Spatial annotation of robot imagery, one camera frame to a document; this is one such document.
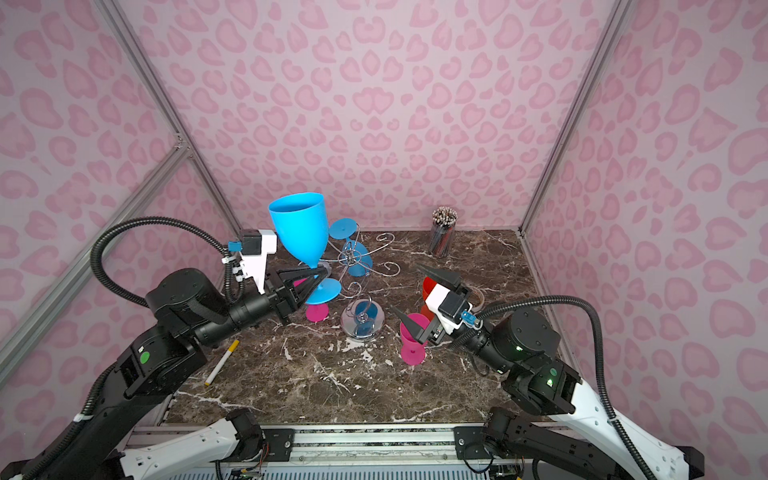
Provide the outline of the magenta wine glass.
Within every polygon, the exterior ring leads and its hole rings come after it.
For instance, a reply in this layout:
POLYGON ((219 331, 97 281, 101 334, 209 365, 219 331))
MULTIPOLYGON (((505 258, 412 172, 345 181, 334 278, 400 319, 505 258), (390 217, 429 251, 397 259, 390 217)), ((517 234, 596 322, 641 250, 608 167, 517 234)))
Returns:
MULTIPOLYGON (((430 320, 420 313, 409 314, 408 317, 423 328, 426 328, 430 323, 430 320)), ((424 345, 413 339, 403 323, 400 323, 400 337, 402 341, 400 350, 402 360, 410 366, 420 365, 426 358, 424 345)))
POLYGON ((322 284, 319 284, 310 294, 306 301, 306 319, 311 323, 319 323, 326 320, 329 316, 329 307, 324 300, 322 284))

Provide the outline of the red wine glass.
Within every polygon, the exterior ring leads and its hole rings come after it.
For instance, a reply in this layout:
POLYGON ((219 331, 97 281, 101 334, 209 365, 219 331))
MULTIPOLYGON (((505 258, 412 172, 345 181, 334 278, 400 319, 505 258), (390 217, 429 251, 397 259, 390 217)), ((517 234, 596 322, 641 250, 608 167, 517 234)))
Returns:
POLYGON ((432 320, 434 318, 434 313, 429 309, 426 300, 428 299, 430 293, 434 289, 434 287, 437 285, 437 282, 431 279, 430 277, 425 277, 422 282, 422 306, 420 308, 420 314, 425 316, 428 320, 432 320))

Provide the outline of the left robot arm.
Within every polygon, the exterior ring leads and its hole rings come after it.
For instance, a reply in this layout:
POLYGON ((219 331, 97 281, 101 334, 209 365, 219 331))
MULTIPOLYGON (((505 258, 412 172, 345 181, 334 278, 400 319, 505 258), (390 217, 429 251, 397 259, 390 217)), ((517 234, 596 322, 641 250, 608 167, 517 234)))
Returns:
POLYGON ((156 325, 140 334, 96 379, 83 409, 37 457, 9 463, 4 479, 138 479, 159 470, 131 466, 117 446, 146 414, 207 362, 214 346, 269 316, 282 320, 308 303, 323 267, 270 271, 266 289, 229 302, 200 270, 171 273, 145 301, 156 325))

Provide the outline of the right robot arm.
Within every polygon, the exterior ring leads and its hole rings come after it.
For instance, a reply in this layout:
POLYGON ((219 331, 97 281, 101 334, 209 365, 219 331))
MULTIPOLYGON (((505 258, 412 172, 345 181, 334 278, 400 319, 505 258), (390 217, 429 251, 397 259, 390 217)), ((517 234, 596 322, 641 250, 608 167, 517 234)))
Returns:
POLYGON ((425 304, 433 318, 426 326, 400 310, 394 313, 419 344, 450 339, 454 348, 479 359, 503 376, 502 389, 524 412, 547 417, 573 431, 567 436, 523 421, 494 407, 481 433, 461 439, 457 450, 466 463, 483 459, 529 461, 534 478, 545 463, 581 479, 701 479, 705 459, 694 447, 670 445, 621 414, 612 404, 605 379, 599 315, 587 301, 569 295, 546 295, 495 303, 476 312, 460 276, 420 266, 435 285, 425 304), (591 386, 558 358, 561 336, 539 307, 570 305, 591 323, 595 380, 591 386))

